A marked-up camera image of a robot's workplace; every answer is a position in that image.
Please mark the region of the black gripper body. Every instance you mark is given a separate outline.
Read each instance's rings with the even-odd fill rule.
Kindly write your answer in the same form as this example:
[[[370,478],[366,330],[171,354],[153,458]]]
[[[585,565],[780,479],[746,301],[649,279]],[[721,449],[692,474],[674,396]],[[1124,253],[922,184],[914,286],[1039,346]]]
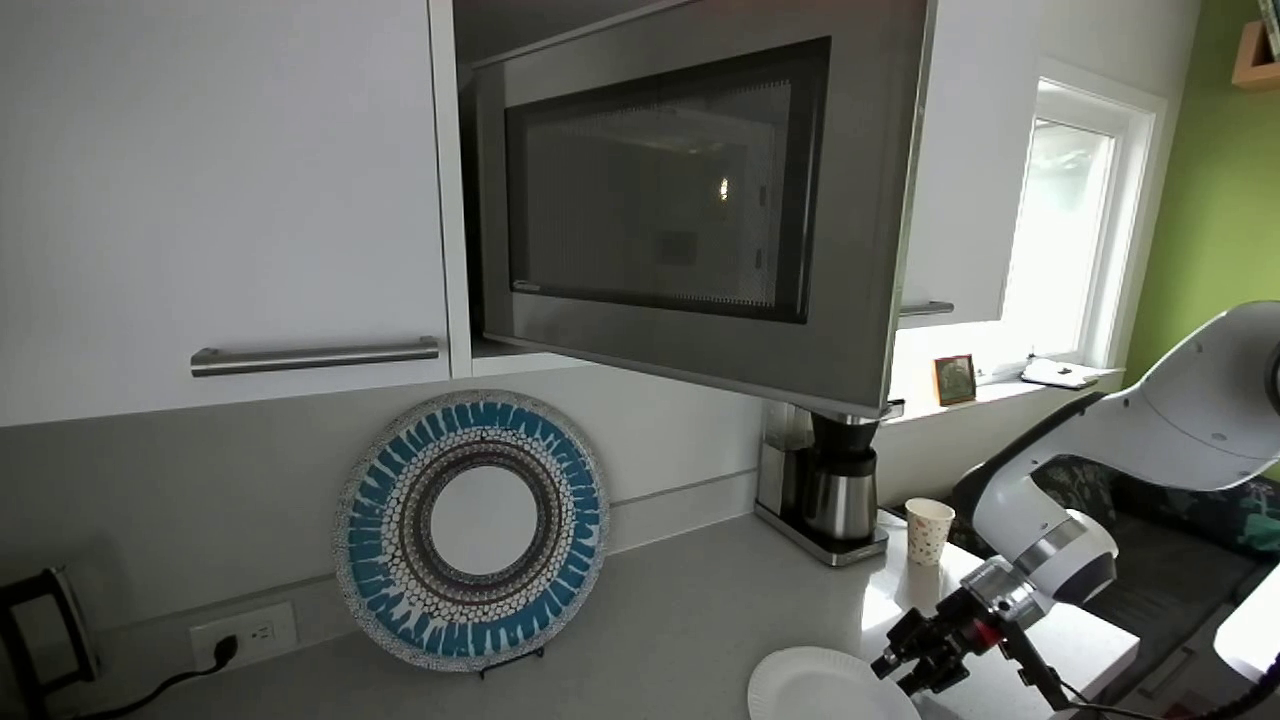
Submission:
[[[1047,679],[1045,657],[1033,648],[1029,630],[1047,615],[1047,601],[1008,559],[991,558],[938,604],[932,642],[922,668],[938,685],[959,685],[966,662],[1000,648],[1024,685]]]

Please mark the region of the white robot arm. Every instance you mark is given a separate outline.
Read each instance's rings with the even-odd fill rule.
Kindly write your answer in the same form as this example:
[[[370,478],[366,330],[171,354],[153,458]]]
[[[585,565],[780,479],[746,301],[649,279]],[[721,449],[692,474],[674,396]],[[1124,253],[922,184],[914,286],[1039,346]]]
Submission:
[[[1056,711],[1066,679],[1029,630],[1054,604],[1085,604],[1115,581],[1111,532],[1054,499],[1036,474],[1092,462],[1179,489],[1227,493],[1280,462],[1280,304],[1227,308],[1168,349],[1135,385],[1092,391],[978,468],[974,527],[991,558],[932,615],[906,611],[873,662],[902,691],[944,691],[966,662],[1000,648]]]

